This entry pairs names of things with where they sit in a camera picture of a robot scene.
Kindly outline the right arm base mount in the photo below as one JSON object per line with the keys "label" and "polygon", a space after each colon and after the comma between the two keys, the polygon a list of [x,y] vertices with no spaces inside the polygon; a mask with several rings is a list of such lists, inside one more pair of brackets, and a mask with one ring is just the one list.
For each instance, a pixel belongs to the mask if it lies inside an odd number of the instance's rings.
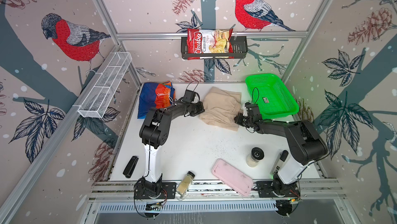
{"label": "right arm base mount", "polygon": [[260,198],[300,198],[297,182],[283,184],[280,180],[266,180],[255,182]]}

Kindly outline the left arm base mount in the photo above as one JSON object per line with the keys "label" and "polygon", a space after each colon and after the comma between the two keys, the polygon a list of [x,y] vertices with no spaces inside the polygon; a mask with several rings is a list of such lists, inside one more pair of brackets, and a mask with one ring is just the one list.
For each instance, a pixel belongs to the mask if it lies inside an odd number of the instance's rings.
{"label": "left arm base mount", "polygon": [[140,180],[134,186],[135,200],[174,199],[175,194],[176,183],[174,182],[153,183]]}

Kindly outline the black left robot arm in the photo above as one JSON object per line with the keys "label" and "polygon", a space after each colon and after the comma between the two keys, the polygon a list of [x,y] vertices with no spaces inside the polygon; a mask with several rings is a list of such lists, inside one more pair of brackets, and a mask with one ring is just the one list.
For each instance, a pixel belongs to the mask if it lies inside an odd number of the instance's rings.
{"label": "black left robot arm", "polygon": [[201,101],[196,103],[178,101],[167,108],[150,109],[139,132],[146,155],[143,175],[145,180],[157,182],[161,178],[160,149],[168,139],[172,120],[180,116],[195,117],[204,111]]}

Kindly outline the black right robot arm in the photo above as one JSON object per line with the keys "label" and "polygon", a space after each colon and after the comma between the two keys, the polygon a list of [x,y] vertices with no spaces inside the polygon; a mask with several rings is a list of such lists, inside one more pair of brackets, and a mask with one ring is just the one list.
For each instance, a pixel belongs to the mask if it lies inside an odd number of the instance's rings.
{"label": "black right robot arm", "polygon": [[256,104],[246,103],[247,115],[239,113],[234,121],[258,134],[284,137],[289,152],[283,166],[274,174],[274,182],[291,185],[298,181],[306,168],[328,154],[328,148],[314,124],[304,121],[274,121],[263,119]]}

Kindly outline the rainbow striped shorts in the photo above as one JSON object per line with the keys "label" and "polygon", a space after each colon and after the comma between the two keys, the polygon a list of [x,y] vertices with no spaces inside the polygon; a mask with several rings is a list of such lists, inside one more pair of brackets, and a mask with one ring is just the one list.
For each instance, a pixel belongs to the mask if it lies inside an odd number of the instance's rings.
{"label": "rainbow striped shorts", "polygon": [[145,83],[139,97],[138,119],[145,119],[151,108],[170,107],[174,99],[175,89],[171,81]]}

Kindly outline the beige shorts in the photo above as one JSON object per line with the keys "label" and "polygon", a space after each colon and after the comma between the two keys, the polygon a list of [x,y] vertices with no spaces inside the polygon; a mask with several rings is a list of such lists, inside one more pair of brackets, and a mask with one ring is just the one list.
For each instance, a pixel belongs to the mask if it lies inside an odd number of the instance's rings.
{"label": "beige shorts", "polygon": [[199,119],[207,125],[238,131],[234,118],[242,113],[242,93],[212,87],[203,100],[205,111]]}

